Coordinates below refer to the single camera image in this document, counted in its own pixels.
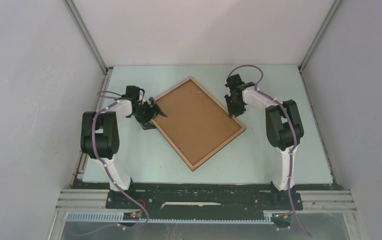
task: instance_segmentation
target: gray wall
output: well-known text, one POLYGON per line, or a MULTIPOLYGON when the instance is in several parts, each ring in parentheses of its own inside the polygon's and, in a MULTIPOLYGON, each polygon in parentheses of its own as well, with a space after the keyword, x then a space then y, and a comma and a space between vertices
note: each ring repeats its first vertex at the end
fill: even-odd
POLYGON ((44 239, 101 78, 62 0, 0 0, 0 239, 44 239))
POLYGON ((344 1, 305 77, 338 179, 382 239, 382 1, 344 1))

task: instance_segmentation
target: cork board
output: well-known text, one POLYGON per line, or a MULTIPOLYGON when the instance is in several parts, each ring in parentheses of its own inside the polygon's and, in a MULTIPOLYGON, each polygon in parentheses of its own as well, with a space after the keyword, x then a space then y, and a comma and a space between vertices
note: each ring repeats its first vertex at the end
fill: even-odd
POLYGON ((192 171, 246 130, 193 77, 155 100, 167 117, 157 116, 154 125, 192 171))

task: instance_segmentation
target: robotic arm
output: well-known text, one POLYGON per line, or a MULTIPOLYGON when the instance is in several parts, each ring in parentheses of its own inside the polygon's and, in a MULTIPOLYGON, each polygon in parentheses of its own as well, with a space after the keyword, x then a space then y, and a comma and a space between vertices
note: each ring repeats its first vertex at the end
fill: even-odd
MULTIPOLYGON (((110 188, 118 191, 113 182, 119 185, 123 190, 128 190, 131 184, 131 178, 119 161, 115 161, 114 154, 119 150, 119 132, 118 120, 134 116, 142 129, 155 129, 151 123, 157 115, 167 117, 160 109, 154 98, 149 98, 149 103, 144 99, 145 91, 137 86, 127 86, 126 93, 120 98, 114 99, 111 108, 104 108, 96 119, 95 124, 95 145, 98 156, 103 160, 97 161, 102 168, 109 171, 110 188)), ((82 115, 82 132, 80 138, 80 149, 83 153, 89 155, 92 159, 97 159, 93 149, 93 120, 97 113, 87 111, 82 115)))
POLYGON ((294 137, 290 124, 287 121, 283 122, 286 116, 279 104, 286 109, 295 132, 297 144, 299 144, 300 138, 304 135, 304 129, 296 102, 288 100, 280 103, 276 98, 256 89, 253 82, 244 83, 239 74, 230 76, 226 80, 225 86, 229 88, 229 94, 225 96, 225 99, 230 116, 242 115, 246 111, 245 105, 252 105, 265 112, 267 139, 272 147, 278 148, 280 152, 279 168, 272 183, 279 191, 287 190, 288 187, 292 188, 295 184, 294 166, 291 166, 291 176, 289 176, 290 157, 295 155, 297 146, 294 147, 294 137))

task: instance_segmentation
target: purple cable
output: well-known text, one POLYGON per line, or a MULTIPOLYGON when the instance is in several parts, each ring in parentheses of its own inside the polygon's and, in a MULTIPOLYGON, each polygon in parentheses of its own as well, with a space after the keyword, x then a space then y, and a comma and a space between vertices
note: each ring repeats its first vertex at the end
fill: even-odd
MULTIPOLYGON (((257 91, 258 94, 264 96, 265 98, 271 100, 272 102, 278 104, 278 106, 281 108, 282 112, 284 113, 285 115, 285 118, 288 122, 288 125, 289 125, 289 129, 291 130, 291 134, 292 134, 292 139, 294 141, 294 145, 293 147, 291 148, 291 150, 289 151, 289 172, 288 172, 288 181, 287 181, 287 186, 288 186, 288 198, 289 198, 289 203, 291 204, 291 209, 292 209, 292 212, 294 213, 294 216, 295 216, 295 219, 297 220, 297 223, 299 225, 299 230, 303 231, 304 233, 307 234, 307 236, 309 236, 309 238, 313 238, 312 234, 307 231, 305 229, 305 227, 303 226, 303 224, 301 223, 299 217, 297 216, 297 212, 296 212, 296 207, 294 206, 294 203, 293 203, 293 198, 291 197, 291 175, 293 174, 293 151, 296 149, 297 147, 297 136, 296 136, 296 131, 294 131, 294 127, 293 127, 293 124, 291 122, 291 119, 290 119, 290 116, 288 116, 288 113, 287 113, 287 110, 285 109, 285 107, 278 101, 276 100, 276 98, 273 98, 271 97, 270 95, 268 95, 267 93, 264 93, 260 90, 258 90, 258 85, 259 83, 262 81, 262 78, 263 78, 263 71, 262 69, 260 69, 260 67, 258 66, 255 66, 255 65, 251 65, 251 64, 246 64, 246 65, 241 65, 241 66, 238 66, 236 68, 234 68, 228 75, 228 78, 232 75, 232 73, 239 69, 239 68, 243 68, 243 67, 251 67, 251 68, 255 68, 257 70, 260 71, 261 73, 261 77, 260 79, 256 82, 256 84, 254 85, 254 90, 257 91)), ((278 230, 288 230, 289 228, 288 227, 284 227, 284 228, 277 228, 278 230)))
POLYGON ((114 91, 99 91, 99 92, 97 92, 97 95, 103 99, 118 99, 118 97, 106 96, 105 94, 114 94, 114 95, 119 96, 120 98, 122 97, 122 95, 120 95, 119 93, 114 92, 114 91))
POLYGON ((114 106, 116 106, 119 102, 118 101, 115 101, 113 102, 112 104, 108 105, 107 107, 105 108, 102 108, 100 110, 98 110, 96 113, 95 113, 95 116, 94 118, 92 119, 92 129, 91 129, 91 139, 92 139, 92 149, 94 151, 94 154, 95 154, 95 157, 102 163, 102 165, 104 166, 104 170, 105 170, 105 173, 107 174, 108 176, 108 179, 110 179, 110 181, 113 183, 113 185, 125 196, 127 197, 131 202, 133 202, 134 204, 138 205, 145 213, 145 216, 146 216, 146 220, 144 222, 144 224, 140 225, 140 226, 124 226, 122 225, 125 229, 139 229, 139 228, 142 228, 144 225, 146 225, 149 220, 150 220, 150 216, 149 216, 149 212, 146 210, 146 208, 144 206, 142 206, 139 202, 135 201, 135 199, 133 199, 131 196, 129 196, 122 188, 121 186, 118 185, 118 183, 115 181, 115 179, 113 178, 112 174, 110 173, 109 171, 109 168, 107 167, 107 164, 106 162, 101 159, 101 157, 98 155, 98 152, 97 152, 97 144, 96 144, 96 125, 97 125, 97 118, 98 116, 102 113, 102 112, 105 112, 111 108, 113 108, 114 106))

